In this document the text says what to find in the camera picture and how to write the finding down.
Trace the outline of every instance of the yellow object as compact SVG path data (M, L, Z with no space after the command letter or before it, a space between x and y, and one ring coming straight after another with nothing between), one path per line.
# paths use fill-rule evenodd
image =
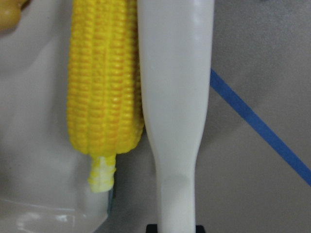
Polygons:
M73 147L92 158L92 192L112 188L116 154L143 129L136 0L74 0L67 123Z
M0 0L0 31L16 26L27 0Z

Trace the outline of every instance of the toy corn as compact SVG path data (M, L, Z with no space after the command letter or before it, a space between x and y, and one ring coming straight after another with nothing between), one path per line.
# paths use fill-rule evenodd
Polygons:
M69 50L70 142L92 159L92 192L112 188L116 154L143 129L136 0L74 0Z

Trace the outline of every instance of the gray floor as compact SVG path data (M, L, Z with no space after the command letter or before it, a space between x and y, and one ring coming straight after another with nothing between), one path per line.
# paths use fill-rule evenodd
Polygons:
M311 1L216 0L212 67L311 167ZM156 223L144 134L117 158L116 198L96 233ZM311 232L311 187L211 89L197 159L196 220L208 233Z

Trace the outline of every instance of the yellow corn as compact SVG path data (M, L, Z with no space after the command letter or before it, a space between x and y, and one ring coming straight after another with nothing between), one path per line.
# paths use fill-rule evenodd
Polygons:
M143 129L136 0L74 0L67 123L73 147L92 158L93 192L112 188L116 154Z

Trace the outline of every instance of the blue tape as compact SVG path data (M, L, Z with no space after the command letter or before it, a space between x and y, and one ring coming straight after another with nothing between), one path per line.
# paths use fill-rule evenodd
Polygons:
M210 86L311 186L311 170L214 70Z

